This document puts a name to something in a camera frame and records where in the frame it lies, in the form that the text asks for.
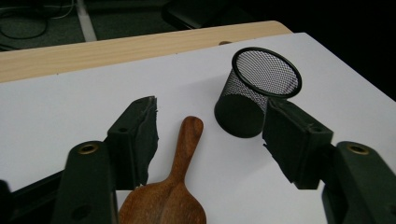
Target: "gray carpet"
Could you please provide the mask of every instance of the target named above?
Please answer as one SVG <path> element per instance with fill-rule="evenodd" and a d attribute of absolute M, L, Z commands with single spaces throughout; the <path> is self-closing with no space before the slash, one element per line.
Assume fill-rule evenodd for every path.
<path fill-rule="evenodd" d="M 85 0 L 98 40 L 176 31 L 161 17 L 161 7 L 166 2 Z M 32 49 L 85 42 L 76 7 L 67 14 L 70 3 L 64 0 L 62 11 L 58 11 L 59 2 L 54 0 L 39 9 L 24 3 L 0 5 L 0 48 Z M 67 16 L 59 19 L 41 17 L 55 13 L 57 17 Z"/>

